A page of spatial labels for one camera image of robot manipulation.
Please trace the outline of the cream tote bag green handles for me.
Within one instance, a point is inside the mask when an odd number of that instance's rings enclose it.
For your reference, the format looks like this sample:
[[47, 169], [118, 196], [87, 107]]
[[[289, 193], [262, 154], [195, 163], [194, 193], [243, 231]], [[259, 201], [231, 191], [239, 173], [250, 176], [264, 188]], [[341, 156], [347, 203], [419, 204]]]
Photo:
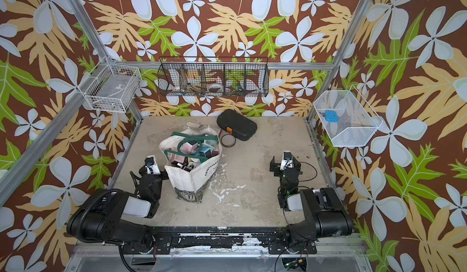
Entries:
[[223, 147], [218, 129], [201, 125], [173, 132], [159, 144], [166, 159], [165, 171], [178, 199], [200, 203], [216, 172]]

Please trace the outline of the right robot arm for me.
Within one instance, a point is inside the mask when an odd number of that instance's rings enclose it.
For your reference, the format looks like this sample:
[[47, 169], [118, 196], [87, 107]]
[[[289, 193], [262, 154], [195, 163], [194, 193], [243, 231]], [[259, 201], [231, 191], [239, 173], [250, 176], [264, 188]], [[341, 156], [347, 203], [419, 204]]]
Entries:
[[287, 223], [285, 243], [312, 243], [324, 237], [349, 236], [353, 232], [350, 216], [333, 188], [313, 189], [302, 186], [317, 178], [301, 180], [301, 167], [290, 152], [284, 152], [282, 161], [277, 163], [272, 159], [269, 171], [279, 179], [277, 198], [283, 212], [298, 212], [304, 214], [304, 220], [299, 223]]

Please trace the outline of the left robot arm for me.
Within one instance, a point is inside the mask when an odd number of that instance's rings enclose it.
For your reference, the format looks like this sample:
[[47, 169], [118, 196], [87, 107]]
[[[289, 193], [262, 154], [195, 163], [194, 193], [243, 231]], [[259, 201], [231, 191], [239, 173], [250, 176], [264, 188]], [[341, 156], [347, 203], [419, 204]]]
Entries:
[[146, 225], [129, 222], [122, 216], [152, 218], [159, 208], [162, 183], [167, 177], [160, 174], [133, 172], [134, 193], [121, 189], [103, 189], [89, 197], [66, 224], [66, 232], [84, 243], [105, 242], [114, 245], [133, 245], [149, 248], [152, 232]]

